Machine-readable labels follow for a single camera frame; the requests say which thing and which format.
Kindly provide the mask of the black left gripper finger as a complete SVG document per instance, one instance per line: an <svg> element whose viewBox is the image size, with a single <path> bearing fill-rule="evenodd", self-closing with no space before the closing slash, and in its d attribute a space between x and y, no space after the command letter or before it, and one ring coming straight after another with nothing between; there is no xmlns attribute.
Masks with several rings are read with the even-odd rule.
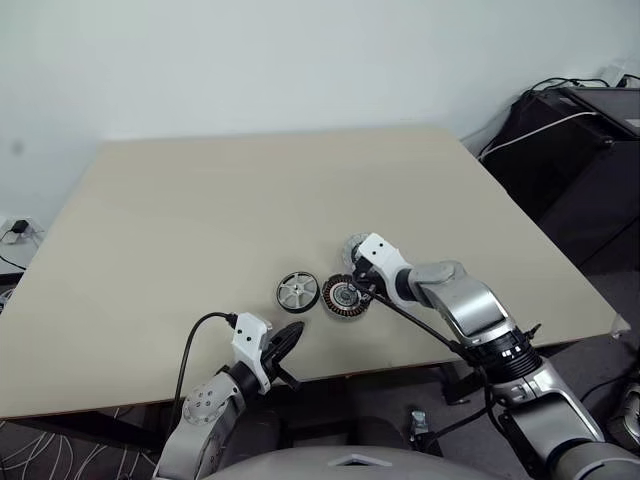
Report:
<svg viewBox="0 0 640 480"><path fill-rule="evenodd" d="M281 330L281 356L286 357L298 344L305 327L286 326Z"/></svg>
<svg viewBox="0 0 640 480"><path fill-rule="evenodd" d="M272 338L271 344L275 346L295 346L301 336L301 322L292 322L279 330Z"/></svg>

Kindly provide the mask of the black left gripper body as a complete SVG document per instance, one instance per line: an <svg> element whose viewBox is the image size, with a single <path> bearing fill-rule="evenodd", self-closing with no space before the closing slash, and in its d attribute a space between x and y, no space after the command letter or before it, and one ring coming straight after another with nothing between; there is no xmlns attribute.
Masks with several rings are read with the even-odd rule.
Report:
<svg viewBox="0 0 640 480"><path fill-rule="evenodd" d="M262 391L269 391L274 380L281 380L294 391L300 388L300 382L281 366L284 358L281 356L281 346L272 345L270 339L267 350L261 356L261 366L267 378L266 385L261 388Z"/></svg>

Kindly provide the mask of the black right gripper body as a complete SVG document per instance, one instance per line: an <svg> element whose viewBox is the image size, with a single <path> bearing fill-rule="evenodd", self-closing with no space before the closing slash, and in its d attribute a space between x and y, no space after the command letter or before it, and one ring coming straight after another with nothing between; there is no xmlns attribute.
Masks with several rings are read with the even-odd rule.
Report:
<svg viewBox="0 0 640 480"><path fill-rule="evenodd" d="M366 259L358 259L353 265L352 284L371 298L388 299L386 284L383 277L374 269L373 264Z"/></svg>

